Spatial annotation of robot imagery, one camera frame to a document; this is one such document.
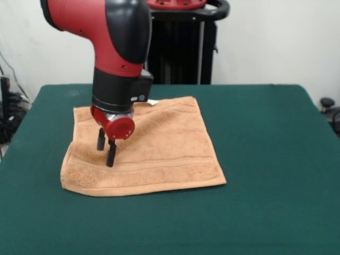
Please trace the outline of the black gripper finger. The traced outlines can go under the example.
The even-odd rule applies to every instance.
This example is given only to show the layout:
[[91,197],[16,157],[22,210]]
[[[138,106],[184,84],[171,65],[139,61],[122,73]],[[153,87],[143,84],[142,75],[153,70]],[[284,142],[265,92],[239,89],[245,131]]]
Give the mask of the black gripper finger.
[[115,140],[109,140],[109,150],[106,158],[106,166],[112,167],[114,165],[115,155],[116,155],[116,144]]
[[105,132],[103,128],[99,129],[99,133],[98,133],[98,139],[97,139],[97,150],[98,151],[103,151],[104,150],[104,146],[105,146]]

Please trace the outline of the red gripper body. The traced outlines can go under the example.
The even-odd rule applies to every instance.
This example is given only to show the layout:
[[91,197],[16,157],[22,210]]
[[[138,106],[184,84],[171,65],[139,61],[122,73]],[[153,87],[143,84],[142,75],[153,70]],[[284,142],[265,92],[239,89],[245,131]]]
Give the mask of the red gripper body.
[[111,140],[125,140],[134,132],[135,123],[132,119],[133,112],[127,114],[111,114],[94,105],[90,106],[90,111],[95,122],[104,130],[104,133]]

